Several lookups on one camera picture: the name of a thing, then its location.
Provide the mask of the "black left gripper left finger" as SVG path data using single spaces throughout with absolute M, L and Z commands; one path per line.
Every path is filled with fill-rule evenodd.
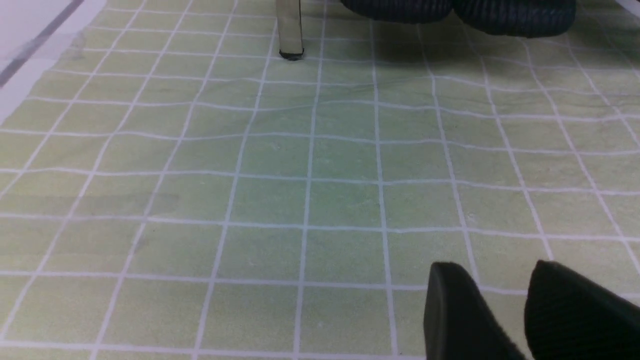
M 455 262 L 434 262 L 423 312 L 428 360 L 524 360 L 469 273 Z

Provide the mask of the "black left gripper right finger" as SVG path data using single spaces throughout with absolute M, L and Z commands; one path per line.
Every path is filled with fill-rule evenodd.
M 640 309 L 580 273 L 538 260 L 525 302 L 535 360 L 637 360 Z

